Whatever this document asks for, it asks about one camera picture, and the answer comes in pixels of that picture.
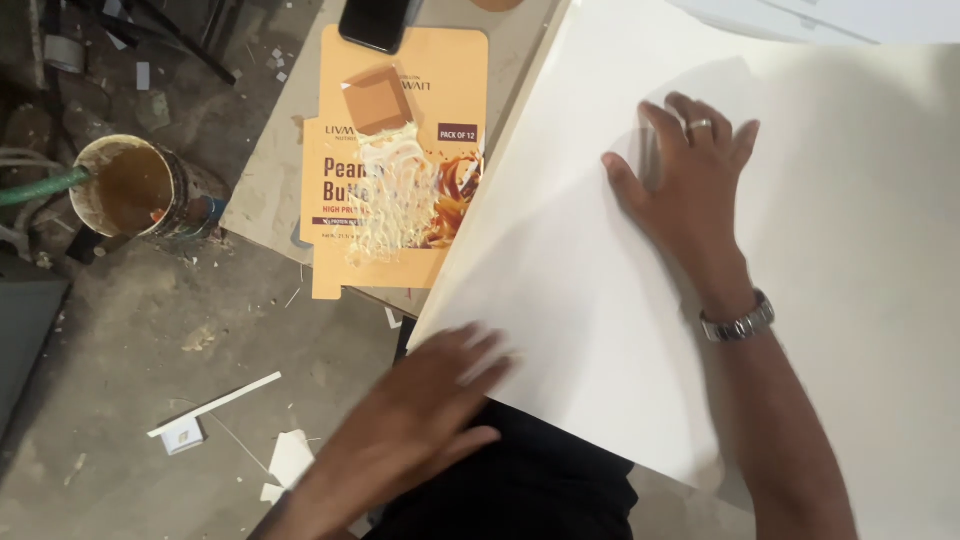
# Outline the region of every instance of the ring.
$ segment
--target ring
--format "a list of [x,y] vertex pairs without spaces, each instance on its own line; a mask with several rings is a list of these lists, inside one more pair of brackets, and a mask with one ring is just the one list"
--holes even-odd
[[686,125],[686,128],[689,130],[695,130],[697,128],[709,128],[713,126],[713,122],[710,122],[709,118],[704,118],[703,120],[697,120],[695,122],[690,122]]

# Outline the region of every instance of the green hose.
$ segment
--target green hose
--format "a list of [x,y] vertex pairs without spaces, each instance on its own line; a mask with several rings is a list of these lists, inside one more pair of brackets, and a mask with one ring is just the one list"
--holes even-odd
[[53,195],[74,185],[82,184],[87,180],[90,180],[90,171],[81,165],[63,174],[54,175],[30,185],[0,189],[0,207]]

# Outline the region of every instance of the wristwatch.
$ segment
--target wristwatch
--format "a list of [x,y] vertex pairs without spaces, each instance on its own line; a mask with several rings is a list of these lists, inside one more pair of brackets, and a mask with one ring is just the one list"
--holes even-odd
[[774,307],[760,289],[754,289],[754,294],[756,294],[756,309],[746,317],[737,319],[732,323],[712,323],[707,320],[707,315],[701,311],[700,323],[704,326],[707,339],[717,342],[739,341],[770,328],[776,318]]

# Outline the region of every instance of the concrete floor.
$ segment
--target concrete floor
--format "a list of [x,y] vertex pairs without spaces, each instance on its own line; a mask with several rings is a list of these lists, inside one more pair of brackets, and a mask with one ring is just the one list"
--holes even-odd
[[[244,4],[224,54],[244,73],[234,88],[185,55],[119,52],[91,30],[89,71],[111,95],[97,114],[235,184],[282,90],[269,53],[298,55],[322,4]],[[133,114],[138,60],[170,105],[172,124],[151,134]],[[0,540],[245,538],[268,509],[258,499],[269,478],[253,459],[209,417],[206,442],[174,456],[146,432],[190,408],[176,398],[206,402],[280,371],[216,412],[269,464],[278,433],[328,437],[389,368],[397,335],[382,307],[349,293],[310,300],[310,269],[301,283],[298,264],[241,238],[183,251],[132,243],[78,273],[0,449]],[[639,467],[632,480],[637,538],[754,537],[751,515],[711,496]]]

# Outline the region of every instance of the black smartphone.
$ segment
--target black smartphone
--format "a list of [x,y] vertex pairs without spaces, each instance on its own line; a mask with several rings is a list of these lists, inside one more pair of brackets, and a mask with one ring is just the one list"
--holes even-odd
[[395,55],[403,41],[407,12],[414,0],[347,0],[340,36],[373,50]]

